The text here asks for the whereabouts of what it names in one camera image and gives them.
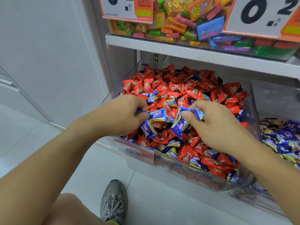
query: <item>black square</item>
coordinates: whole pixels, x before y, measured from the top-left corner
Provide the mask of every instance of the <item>black square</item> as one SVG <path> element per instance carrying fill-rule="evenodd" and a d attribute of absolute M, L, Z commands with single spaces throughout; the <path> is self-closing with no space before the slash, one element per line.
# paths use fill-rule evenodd
<path fill-rule="evenodd" d="M 273 25 L 273 23 L 274 23 L 274 21 L 269 21 L 269 22 L 267 23 L 267 26 L 268 26 L 268 27 L 271 27 L 271 26 Z"/>

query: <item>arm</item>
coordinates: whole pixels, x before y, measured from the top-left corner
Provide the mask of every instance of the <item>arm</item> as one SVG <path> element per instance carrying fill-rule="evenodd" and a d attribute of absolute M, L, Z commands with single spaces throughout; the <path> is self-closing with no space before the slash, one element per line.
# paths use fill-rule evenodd
<path fill-rule="evenodd" d="M 41 224 L 96 140 L 131 133 L 149 118 L 146 112 L 134 115 L 137 107 L 146 111 L 146 100 L 133 95 L 117 97 L 74 121 L 1 178 L 0 224 Z"/>
<path fill-rule="evenodd" d="M 256 140 L 225 106 L 198 100 L 191 107 L 205 112 L 205 122 L 197 121 L 188 111 L 182 117 L 195 128 L 203 142 L 216 151 L 232 155 L 248 168 L 291 222 L 300 224 L 300 172 Z"/>

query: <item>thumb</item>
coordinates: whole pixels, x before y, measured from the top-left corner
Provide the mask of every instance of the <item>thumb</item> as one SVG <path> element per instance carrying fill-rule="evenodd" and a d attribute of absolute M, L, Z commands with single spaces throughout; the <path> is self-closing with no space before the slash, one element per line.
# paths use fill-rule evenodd
<path fill-rule="evenodd" d="M 190 125 L 192 125 L 195 130 L 201 131 L 201 129 L 203 129 L 205 123 L 202 121 L 198 121 L 195 114 L 190 112 L 190 111 L 183 111 L 181 113 L 181 117 L 186 120 Z"/>
<path fill-rule="evenodd" d="M 150 117 L 150 115 L 148 112 L 141 112 L 135 116 L 135 118 L 138 122 L 138 125 L 144 123 L 146 120 L 148 120 L 149 117 Z"/>

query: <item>gray sneaker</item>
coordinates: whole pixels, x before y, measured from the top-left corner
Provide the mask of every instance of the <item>gray sneaker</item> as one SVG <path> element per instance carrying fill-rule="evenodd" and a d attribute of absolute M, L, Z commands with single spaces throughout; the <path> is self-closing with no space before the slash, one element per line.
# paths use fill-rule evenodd
<path fill-rule="evenodd" d="M 119 180 L 111 180 L 102 196 L 100 218 L 103 221 L 113 220 L 122 225 L 127 208 L 128 197 L 125 186 Z"/>

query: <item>white shelf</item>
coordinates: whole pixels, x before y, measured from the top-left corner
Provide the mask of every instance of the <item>white shelf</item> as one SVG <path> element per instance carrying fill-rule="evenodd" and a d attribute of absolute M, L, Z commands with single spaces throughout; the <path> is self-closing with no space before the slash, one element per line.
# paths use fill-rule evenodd
<path fill-rule="evenodd" d="M 106 35 L 106 44 L 300 79 L 300 61 L 293 57 L 285 63 L 110 33 Z"/>

